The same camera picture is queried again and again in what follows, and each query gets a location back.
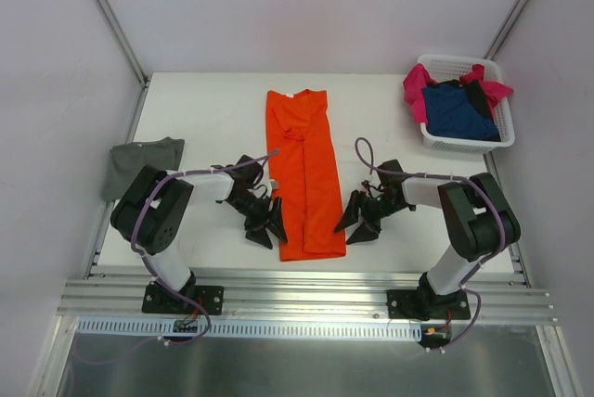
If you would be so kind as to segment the orange t shirt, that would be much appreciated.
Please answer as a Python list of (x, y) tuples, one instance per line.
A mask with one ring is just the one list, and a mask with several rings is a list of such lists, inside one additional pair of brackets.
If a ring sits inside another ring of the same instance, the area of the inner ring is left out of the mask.
[(325, 91), (303, 90), (266, 96), (267, 150), (278, 151), (269, 174), (278, 183), (287, 241), (279, 259), (300, 262), (342, 258), (345, 235), (334, 230), (342, 218), (342, 192), (328, 119)]

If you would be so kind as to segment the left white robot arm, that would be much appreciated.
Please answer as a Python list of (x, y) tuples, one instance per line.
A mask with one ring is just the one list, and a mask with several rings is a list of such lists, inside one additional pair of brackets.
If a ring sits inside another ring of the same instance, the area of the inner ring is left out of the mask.
[(269, 155), (243, 155), (231, 165), (208, 170), (171, 172), (144, 166), (117, 202), (110, 225), (129, 243), (151, 275), (141, 311), (144, 314), (222, 312), (224, 290), (200, 286), (174, 244), (185, 213), (201, 203), (226, 203), (244, 219), (247, 240), (267, 249), (288, 240), (282, 199), (264, 184)]

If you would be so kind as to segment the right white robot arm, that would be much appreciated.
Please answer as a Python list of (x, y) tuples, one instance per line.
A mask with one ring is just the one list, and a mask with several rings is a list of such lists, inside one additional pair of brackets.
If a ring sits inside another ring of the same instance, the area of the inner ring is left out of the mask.
[(337, 231), (354, 229), (348, 244), (371, 242), (381, 222), (419, 206), (441, 211), (448, 246), (437, 264), (420, 276), (414, 289), (386, 292), (390, 318), (429, 321), (471, 317), (466, 283), (480, 266), (521, 236), (520, 224), (495, 178), (405, 173), (398, 160), (376, 168), (379, 184), (363, 182), (351, 192)]

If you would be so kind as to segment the blue t shirt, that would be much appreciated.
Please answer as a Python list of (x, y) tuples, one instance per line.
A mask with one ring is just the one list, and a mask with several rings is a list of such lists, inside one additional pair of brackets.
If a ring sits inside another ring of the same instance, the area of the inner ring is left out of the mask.
[(500, 141), (492, 120), (480, 116), (471, 106), (462, 85), (439, 83), (422, 90), (427, 114), (427, 130), (434, 136)]

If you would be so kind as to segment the pink t shirt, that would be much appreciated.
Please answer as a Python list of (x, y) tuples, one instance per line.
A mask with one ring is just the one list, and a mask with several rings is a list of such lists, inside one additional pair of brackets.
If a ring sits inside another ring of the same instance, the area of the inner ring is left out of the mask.
[[(479, 83), (486, 95), (487, 105), (492, 117), (495, 117), (495, 107), (514, 92), (511, 87), (503, 83), (486, 80), (485, 66), (481, 64), (473, 64), (471, 72), (460, 76), (458, 81), (463, 87), (474, 81)], [(422, 90), (433, 85), (437, 85), (437, 81), (431, 78), (430, 73), (420, 63), (413, 67), (403, 81), (404, 100), (409, 105), (416, 123), (428, 123)]]

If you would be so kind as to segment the grey folded t shirt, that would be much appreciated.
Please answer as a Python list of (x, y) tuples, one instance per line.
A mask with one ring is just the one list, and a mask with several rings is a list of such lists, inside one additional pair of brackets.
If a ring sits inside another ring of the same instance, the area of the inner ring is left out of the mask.
[(176, 171), (180, 166), (184, 147), (184, 139), (171, 137), (112, 147), (101, 190), (102, 199), (107, 202), (119, 200), (146, 165), (159, 170)]

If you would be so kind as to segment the black t shirt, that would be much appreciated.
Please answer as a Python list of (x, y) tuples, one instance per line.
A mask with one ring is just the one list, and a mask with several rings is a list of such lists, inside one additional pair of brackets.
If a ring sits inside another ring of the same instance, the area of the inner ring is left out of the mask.
[(493, 119), (488, 98), (477, 80), (462, 85), (462, 88), (474, 110), (485, 119)]

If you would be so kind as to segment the white plastic basket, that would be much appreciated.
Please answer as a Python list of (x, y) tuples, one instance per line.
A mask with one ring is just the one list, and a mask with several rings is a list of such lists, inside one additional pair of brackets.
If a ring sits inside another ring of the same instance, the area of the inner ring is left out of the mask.
[(425, 54), (403, 86), (425, 147), (484, 154), (513, 144), (513, 90), (495, 62)]

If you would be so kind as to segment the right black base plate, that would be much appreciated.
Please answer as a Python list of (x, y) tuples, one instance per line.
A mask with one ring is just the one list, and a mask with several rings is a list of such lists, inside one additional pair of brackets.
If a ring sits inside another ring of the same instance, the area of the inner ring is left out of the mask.
[(456, 291), (447, 295), (435, 295), (431, 290), (424, 293), (416, 289), (388, 289), (386, 305), (391, 319), (432, 319), (468, 321), (471, 319), (467, 294)]

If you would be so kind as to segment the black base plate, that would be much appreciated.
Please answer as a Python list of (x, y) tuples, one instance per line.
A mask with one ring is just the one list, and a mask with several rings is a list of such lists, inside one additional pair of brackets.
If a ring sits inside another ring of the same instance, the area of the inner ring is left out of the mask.
[(196, 302), (210, 315), (220, 315), (223, 311), (225, 289), (222, 286), (195, 285), (185, 288), (187, 298), (180, 299), (167, 291), (159, 283), (150, 283), (145, 288), (141, 305), (143, 314), (191, 314)]
[(468, 321), (471, 319), (467, 294), (456, 291), (447, 295), (435, 295), (431, 290), (424, 293), (416, 289), (388, 289), (386, 305), (391, 319), (432, 319)]

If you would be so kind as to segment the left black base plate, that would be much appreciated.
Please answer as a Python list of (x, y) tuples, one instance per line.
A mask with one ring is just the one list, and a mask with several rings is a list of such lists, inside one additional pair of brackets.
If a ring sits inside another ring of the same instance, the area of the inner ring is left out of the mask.
[(191, 314), (196, 302), (210, 315), (220, 315), (223, 311), (225, 289), (222, 286), (195, 285), (185, 288), (187, 298), (180, 299), (167, 291), (159, 283), (150, 283), (145, 288), (141, 305), (143, 314)]

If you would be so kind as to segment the aluminium mounting rail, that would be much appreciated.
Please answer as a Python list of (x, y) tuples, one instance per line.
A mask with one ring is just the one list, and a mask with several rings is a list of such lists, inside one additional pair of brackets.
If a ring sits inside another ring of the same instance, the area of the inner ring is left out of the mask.
[[(238, 319), (385, 321), (387, 290), (414, 288), (405, 273), (292, 272), (197, 268), (199, 284), (224, 288), (223, 315)], [(149, 275), (142, 267), (99, 266), (70, 279), (58, 302), (60, 315), (138, 315)], [(531, 288), (520, 274), (479, 273), (468, 284), (479, 293), (482, 325), (556, 326), (551, 294)]]

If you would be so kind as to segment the left aluminium corner post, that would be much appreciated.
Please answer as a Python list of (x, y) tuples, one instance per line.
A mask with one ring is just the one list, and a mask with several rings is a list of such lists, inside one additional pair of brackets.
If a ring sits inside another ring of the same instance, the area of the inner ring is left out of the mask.
[(94, 0), (97, 5), (97, 9), (106, 21), (110, 33), (112, 34), (117, 46), (120, 48), (123, 56), (129, 66), (129, 69), (134, 74), (138, 83), (145, 87), (149, 82), (149, 77), (142, 68), (140, 61), (138, 60), (133, 47), (131, 46), (124, 30), (119, 22), (115, 11), (113, 10), (109, 0)]

